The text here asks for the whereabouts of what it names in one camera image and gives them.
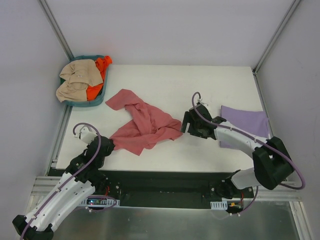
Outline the pink red t shirt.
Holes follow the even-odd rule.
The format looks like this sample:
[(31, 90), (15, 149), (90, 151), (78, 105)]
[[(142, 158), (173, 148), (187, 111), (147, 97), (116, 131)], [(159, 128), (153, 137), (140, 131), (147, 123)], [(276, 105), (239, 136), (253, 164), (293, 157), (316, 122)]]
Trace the pink red t shirt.
[(120, 127), (110, 139), (115, 150), (126, 150), (137, 156), (165, 140), (176, 140), (183, 134), (182, 122), (170, 114), (144, 102), (133, 91), (121, 89), (105, 102), (111, 109), (125, 109), (132, 119)]

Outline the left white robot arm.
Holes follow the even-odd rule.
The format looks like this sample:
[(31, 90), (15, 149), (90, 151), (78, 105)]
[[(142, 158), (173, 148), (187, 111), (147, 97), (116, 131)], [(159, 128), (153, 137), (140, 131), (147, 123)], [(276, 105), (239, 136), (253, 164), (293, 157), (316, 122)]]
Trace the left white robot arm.
[(73, 158), (58, 183), (29, 213), (17, 215), (12, 224), (22, 240), (51, 240), (63, 220), (92, 194), (106, 198), (107, 176), (100, 171), (105, 158), (115, 148), (91, 124), (81, 122), (73, 135), (86, 143), (82, 153)]

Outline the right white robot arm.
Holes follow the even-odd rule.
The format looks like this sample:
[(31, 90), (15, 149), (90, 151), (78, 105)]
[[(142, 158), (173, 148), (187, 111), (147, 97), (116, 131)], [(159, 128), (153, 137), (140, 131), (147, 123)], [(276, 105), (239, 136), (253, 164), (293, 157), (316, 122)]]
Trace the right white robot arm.
[(252, 168), (237, 170), (225, 180), (225, 192), (230, 197), (237, 197), (248, 187), (263, 186), (273, 190), (294, 172), (281, 139), (253, 136), (223, 117), (212, 118), (203, 104), (199, 103), (184, 113), (180, 131), (223, 142), (252, 159)]

